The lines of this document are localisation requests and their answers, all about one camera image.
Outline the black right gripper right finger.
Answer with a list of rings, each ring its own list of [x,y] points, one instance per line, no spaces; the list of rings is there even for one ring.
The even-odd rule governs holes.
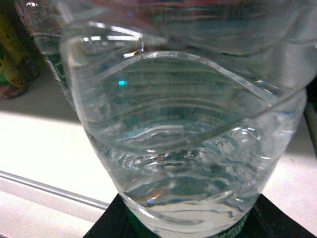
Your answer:
[[[239,238],[315,238],[311,232],[260,195],[237,235]]]

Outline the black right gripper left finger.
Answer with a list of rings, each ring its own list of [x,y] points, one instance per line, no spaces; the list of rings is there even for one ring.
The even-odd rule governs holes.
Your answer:
[[[138,238],[123,199],[116,195],[83,238]]]

